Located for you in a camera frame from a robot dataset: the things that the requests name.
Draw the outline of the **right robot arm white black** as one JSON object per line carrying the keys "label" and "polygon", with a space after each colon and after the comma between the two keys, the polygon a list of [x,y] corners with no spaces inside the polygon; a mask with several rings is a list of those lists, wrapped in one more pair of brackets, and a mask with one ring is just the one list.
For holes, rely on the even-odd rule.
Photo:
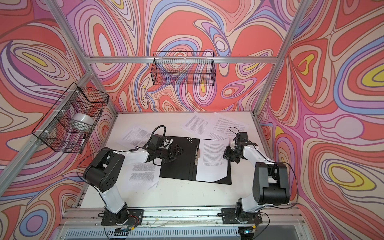
{"label": "right robot arm white black", "polygon": [[239,163],[249,161],[254,167],[252,193],[239,198],[229,216],[240,224],[253,221],[265,207],[278,207],[290,202],[291,192],[288,169],[284,163],[276,163],[266,157],[258,145],[248,139],[246,132],[238,132],[226,147],[224,159]]}

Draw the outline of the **orange and black folder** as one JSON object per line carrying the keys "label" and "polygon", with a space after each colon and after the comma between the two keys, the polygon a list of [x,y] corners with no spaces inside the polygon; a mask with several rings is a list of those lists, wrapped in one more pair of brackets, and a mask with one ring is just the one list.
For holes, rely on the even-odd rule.
{"label": "orange and black folder", "polygon": [[[195,165],[196,147],[200,145],[200,140],[196,138],[172,137],[171,147],[179,145],[184,153],[177,156],[171,163],[164,164],[160,170],[160,177],[166,179],[176,179],[199,182],[196,180],[197,166]],[[228,161],[228,175],[214,184],[231,185],[231,163]]]}

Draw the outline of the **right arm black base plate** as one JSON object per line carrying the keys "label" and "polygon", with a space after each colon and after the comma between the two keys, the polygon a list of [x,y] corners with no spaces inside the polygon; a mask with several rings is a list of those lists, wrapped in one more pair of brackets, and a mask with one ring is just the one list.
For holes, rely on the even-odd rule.
{"label": "right arm black base plate", "polygon": [[222,208],[217,214],[218,217],[222,218],[223,224],[234,225],[234,224],[254,224],[258,226],[263,222],[260,212],[257,213],[246,213],[236,208]]}

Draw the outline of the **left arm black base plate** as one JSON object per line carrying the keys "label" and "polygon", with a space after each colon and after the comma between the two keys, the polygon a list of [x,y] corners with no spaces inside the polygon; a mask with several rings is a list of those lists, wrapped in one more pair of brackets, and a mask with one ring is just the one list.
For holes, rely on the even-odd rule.
{"label": "left arm black base plate", "polygon": [[136,227],[142,224],[143,215],[143,209],[122,210],[118,214],[110,213],[105,209],[103,213],[98,214],[98,217],[102,219],[102,226]]}

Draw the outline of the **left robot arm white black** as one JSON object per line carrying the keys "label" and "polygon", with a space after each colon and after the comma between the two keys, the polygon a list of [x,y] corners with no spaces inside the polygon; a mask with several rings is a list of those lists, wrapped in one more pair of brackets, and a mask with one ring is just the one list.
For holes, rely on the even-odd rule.
{"label": "left robot arm white black", "polygon": [[110,148],[101,149],[83,173],[87,184],[95,188],[105,204],[102,225],[124,225],[130,218],[127,203],[122,199],[116,186],[124,163],[155,163],[160,159],[159,166],[173,162],[184,153],[174,144],[172,138],[152,135],[142,147],[126,151],[115,151]]}

